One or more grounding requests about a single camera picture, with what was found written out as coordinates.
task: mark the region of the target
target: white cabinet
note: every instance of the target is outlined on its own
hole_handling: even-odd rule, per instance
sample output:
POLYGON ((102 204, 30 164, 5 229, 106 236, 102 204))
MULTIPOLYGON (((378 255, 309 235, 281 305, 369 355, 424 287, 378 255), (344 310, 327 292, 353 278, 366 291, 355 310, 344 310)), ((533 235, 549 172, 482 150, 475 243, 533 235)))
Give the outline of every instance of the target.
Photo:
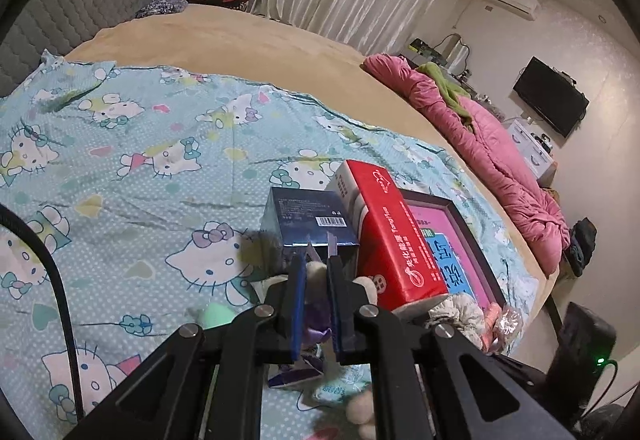
POLYGON ((554 159, 549 155, 538 141, 525 129, 517 119, 507 128, 513 144, 516 145, 524 162, 529 169, 540 179, 553 165, 554 159))

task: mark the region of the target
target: dark blue box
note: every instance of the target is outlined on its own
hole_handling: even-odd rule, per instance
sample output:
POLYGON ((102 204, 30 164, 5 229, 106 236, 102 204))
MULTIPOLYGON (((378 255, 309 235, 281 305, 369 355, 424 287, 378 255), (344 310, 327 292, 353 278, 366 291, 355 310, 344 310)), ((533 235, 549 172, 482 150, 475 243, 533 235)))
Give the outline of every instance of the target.
POLYGON ((304 255, 308 242, 326 263, 327 233, 336 238, 338 256, 347 267, 356 261, 358 238, 333 191, 272 187, 264 208, 260 237, 268 272, 285 273, 294 253, 304 255))

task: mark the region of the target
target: barcode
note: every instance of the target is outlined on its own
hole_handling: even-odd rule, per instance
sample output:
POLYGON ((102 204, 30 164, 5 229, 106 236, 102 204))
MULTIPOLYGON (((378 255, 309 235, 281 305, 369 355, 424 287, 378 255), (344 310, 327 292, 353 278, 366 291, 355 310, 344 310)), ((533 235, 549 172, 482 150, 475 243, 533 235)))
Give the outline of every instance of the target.
POLYGON ((346 227, 344 218, 338 218, 335 216, 317 216, 316 222, 320 227, 346 227))

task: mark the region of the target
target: cardboard box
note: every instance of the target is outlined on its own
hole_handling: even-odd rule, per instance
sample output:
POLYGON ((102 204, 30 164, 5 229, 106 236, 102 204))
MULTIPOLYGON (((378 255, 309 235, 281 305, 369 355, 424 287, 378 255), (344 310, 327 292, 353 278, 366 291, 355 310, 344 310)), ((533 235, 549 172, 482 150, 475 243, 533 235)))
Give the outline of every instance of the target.
POLYGON ((294 253, 304 255, 310 242, 326 263, 327 233, 337 241, 344 265, 355 262, 358 238, 340 197, 332 191, 272 187, 260 225, 262 253, 270 276, 287 272, 294 253))
POLYGON ((380 306, 410 318, 411 307, 415 315, 424 313, 425 305, 418 302, 430 300, 434 305, 448 293, 414 217, 385 168, 345 160, 327 189, 340 195, 357 230, 357 276, 373 279, 380 306))

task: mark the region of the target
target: hello kitty bedsheet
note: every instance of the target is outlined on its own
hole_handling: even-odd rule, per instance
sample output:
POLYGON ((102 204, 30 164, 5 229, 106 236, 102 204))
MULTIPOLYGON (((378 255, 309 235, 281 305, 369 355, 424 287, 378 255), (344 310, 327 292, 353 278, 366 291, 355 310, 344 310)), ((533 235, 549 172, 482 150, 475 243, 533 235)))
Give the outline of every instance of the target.
MULTIPOLYGON (((507 301, 526 318, 536 295, 500 217, 444 149, 307 94, 46 52, 0 100, 0 127, 0 203, 56 260, 89 412, 208 303, 251 305, 269 188, 324 189, 347 158, 451 198, 507 301)), ((76 416, 55 301, 42 264, 4 229, 0 279, 0 387, 36 440, 61 438, 76 416)), ((356 438, 343 409, 308 400, 317 385, 265 390, 262 438, 356 438)))

